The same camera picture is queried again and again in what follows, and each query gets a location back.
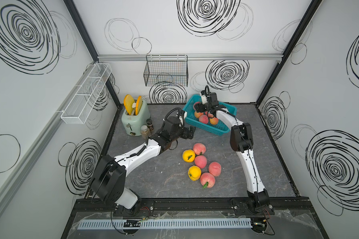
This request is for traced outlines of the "orange peach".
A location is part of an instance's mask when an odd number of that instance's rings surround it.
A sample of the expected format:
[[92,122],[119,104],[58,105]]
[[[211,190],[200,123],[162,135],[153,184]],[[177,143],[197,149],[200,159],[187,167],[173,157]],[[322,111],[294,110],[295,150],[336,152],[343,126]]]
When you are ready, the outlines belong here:
[[204,113],[202,112],[194,112],[194,116],[199,119],[202,115],[204,115]]
[[219,122],[219,119],[217,117],[209,118],[209,123],[211,125],[217,125]]

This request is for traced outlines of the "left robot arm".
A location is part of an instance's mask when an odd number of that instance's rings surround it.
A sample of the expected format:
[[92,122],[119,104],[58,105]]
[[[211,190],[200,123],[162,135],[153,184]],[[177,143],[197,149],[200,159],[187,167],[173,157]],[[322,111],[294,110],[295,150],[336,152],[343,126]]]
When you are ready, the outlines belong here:
[[171,148],[179,138],[193,139],[196,127],[186,127],[185,117],[167,117],[162,127],[139,147],[118,156],[103,156],[89,186],[106,206],[119,204],[126,209],[138,207],[140,197],[125,187],[126,178],[137,167]]

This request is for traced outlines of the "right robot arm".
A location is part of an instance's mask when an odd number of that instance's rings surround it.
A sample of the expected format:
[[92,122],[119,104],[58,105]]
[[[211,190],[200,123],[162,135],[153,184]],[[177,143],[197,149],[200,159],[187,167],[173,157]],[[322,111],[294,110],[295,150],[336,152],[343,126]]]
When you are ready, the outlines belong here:
[[262,213],[270,205],[268,192],[260,178],[253,152],[253,134],[249,123],[238,120],[225,105],[221,105],[217,94],[206,88],[200,92],[201,103],[194,106],[197,112],[208,112],[230,128],[230,146],[242,164],[247,183],[247,207],[253,214]]

